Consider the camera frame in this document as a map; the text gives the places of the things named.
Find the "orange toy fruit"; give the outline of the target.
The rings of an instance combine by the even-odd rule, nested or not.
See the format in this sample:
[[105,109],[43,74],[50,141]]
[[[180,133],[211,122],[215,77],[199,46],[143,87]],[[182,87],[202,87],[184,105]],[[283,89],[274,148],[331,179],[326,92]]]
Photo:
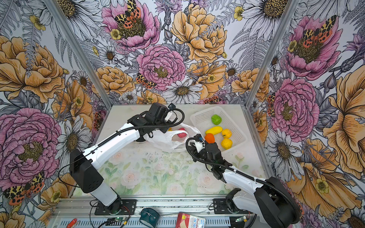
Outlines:
[[206,134],[204,139],[207,143],[215,143],[215,137],[211,133]]

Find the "yellow toy fruit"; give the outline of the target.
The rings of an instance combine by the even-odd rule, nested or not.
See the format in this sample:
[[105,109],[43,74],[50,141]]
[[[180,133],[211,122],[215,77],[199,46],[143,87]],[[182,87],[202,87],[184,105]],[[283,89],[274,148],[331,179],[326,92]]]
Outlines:
[[232,147],[233,142],[230,138],[224,138],[221,142],[221,146],[223,149],[228,150]]

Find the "yellow toy banana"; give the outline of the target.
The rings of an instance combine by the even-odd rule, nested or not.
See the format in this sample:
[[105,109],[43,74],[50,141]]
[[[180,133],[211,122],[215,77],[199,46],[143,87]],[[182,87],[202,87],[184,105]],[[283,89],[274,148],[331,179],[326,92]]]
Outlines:
[[212,127],[208,130],[205,131],[205,134],[212,134],[212,135],[217,135],[217,134],[220,134],[221,132],[223,131],[223,128],[220,127],[220,126],[215,126],[215,127]]

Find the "white plastic bag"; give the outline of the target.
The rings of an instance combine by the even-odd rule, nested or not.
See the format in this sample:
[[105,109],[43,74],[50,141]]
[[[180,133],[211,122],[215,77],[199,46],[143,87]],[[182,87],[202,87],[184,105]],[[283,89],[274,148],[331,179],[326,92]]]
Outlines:
[[[178,137],[179,133],[184,132],[179,131],[178,129],[180,128],[184,128],[186,130],[187,136],[185,138]],[[167,131],[166,133],[162,133],[160,130],[155,130],[151,133],[152,138],[149,137],[149,135],[145,135],[144,138],[152,146],[162,150],[163,152],[181,153],[186,151],[185,142],[187,139],[201,133],[196,127],[184,123],[176,127],[172,127],[172,129],[172,131]]]

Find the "red toy fruit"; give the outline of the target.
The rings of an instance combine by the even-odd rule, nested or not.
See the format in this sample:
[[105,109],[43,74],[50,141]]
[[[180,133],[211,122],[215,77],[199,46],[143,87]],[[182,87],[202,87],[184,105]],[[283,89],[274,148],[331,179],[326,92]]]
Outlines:
[[179,131],[184,131],[183,133],[179,133],[178,137],[179,138],[185,138],[187,136],[186,130],[184,128],[180,128],[178,129]]

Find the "green toy fruit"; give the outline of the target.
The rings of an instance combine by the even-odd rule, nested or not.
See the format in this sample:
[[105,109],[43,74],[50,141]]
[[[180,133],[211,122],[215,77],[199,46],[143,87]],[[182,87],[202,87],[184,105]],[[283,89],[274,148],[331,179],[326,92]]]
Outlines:
[[219,125],[222,122],[222,118],[219,115],[213,115],[211,116],[211,122],[214,125]]

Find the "yellow toy pepper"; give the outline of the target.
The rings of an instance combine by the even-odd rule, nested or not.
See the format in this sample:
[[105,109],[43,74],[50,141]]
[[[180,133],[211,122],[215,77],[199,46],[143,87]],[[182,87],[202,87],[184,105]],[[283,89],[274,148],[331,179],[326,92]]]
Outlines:
[[224,129],[224,130],[222,130],[221,131],[221,134],[222,134],[223,138],[225,138],[225,139],[229,139],[232,136],[232,132],[231,132],[230,129]]

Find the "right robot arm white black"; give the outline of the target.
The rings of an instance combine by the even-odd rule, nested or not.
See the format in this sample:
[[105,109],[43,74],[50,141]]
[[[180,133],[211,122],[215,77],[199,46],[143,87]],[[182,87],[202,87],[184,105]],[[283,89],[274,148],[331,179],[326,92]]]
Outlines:
[[186,148],[195,162],[211,167],[216,179],[235,187],[226,196],[231,212],[252,212],[272,228],[287,228],[300,221],[300,206],[277,178],[263,179],[240,171],[222,157],[216,143],[195,141]]

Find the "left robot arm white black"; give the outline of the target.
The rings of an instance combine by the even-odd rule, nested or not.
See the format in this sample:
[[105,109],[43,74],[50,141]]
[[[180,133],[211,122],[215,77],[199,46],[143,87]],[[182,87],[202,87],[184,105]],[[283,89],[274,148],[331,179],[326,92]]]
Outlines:
[[154,130],[163,133],[176,121],[170,120],[176,106],[154,103],[149,110],[128,119],[127,123],[103,141],[84,150],[75,149],[70,154],[69,172],[83,193],[90,194],[107,207],[112,214],[122,208],[119,195],[98,171],[101,166],[133,141],[141,141]]

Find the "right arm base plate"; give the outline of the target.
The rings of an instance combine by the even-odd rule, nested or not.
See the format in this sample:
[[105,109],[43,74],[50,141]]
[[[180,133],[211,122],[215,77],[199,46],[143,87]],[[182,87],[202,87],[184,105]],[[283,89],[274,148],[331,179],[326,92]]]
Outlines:
[[213,210],[215,214],[236,214],[238,212],[231,199],[213,199]]

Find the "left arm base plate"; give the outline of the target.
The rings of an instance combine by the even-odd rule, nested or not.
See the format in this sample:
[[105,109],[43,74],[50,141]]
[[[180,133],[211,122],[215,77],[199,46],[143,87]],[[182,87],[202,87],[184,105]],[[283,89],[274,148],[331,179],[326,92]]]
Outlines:
[[134,215],[136,203],[136,199],[117,198],[111,205],[105,206],[102,202],[99,201],[94,214],[97,216]]

